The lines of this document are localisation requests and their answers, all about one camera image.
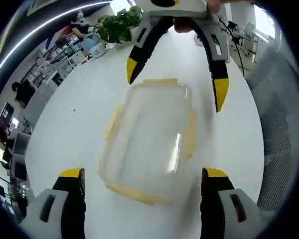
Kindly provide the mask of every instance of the transparent plastic lid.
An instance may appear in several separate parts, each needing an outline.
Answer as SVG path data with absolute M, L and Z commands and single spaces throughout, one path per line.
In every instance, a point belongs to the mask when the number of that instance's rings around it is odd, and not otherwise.
M 179 83 L 131 87 L 108 138 L 100 176 L 107 187 L 139 201 L 164 201 L 186 169 L 191 90 Z

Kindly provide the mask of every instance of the person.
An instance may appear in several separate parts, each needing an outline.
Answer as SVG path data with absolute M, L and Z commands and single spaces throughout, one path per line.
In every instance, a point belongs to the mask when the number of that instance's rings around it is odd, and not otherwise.
M 75 21 L 71 23 L 70 27 L 72 32 L 80 39 L 83 38 L 89 33 L 90 25 L 83 20 L 84 14 L 83 12 L 79 12 Z
M 28 80 L 25 80 L 22 83 L 14 82 L 11 88 L 13 92 L 16 92 L 14 101 L 18 102 L 25 109 L 35 93 L 35 87 Z

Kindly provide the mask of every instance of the gray mesh chair back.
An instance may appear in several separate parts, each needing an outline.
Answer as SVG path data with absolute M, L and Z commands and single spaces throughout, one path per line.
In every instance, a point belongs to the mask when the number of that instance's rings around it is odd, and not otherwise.
M 30 134 L 23 133 L 23 132 L 18 133 L 14 140 L 12 153 L 25 155 L 30 138 L 31 138 Z
M 275 211 L 299 162 L 299 75 L 280 52 L 268 47 L 246 81 L 264 137 L 265 168 L 257 204 Z

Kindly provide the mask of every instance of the green leaves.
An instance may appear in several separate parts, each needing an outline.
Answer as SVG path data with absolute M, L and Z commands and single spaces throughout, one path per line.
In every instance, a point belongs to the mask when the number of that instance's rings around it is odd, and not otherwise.
M 141 22 L 142 11 L 138 6 L 133 6 L 130 11 L 123 9 L 117 16 L 103 16 L 98 19 L 95 25 L 97 33 L 101 39 L 108 43 L 118 43 L 121 41 L 131 41 L 130 28 L 136 27 Z

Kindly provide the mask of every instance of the white table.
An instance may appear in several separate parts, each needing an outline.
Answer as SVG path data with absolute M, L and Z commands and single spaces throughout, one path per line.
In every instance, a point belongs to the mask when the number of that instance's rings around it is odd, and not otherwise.
M 226 171 L 236 188 L 258 199 L 264 168 L 260 119 L 252 94 L 237 65 L 228 65 L 227 99 L 215 112 L 205 50 L 193 32 L 163 36 L 135 83 L 150 78 L 178 78 L 193 90 L 199 121 L 198 151 L 189 167 L 199 178 L 203 166 Z M 46 105 L 31 137 L 26 166 L 37 196 L 51 188 L 60 172 L 85 168 L 87 239 L 200 238 L 198 182 L 186 205 L 148 206 L 108 190 L 98 176 L 105 131 L 129 85 L 128 46 L 76 67 Z

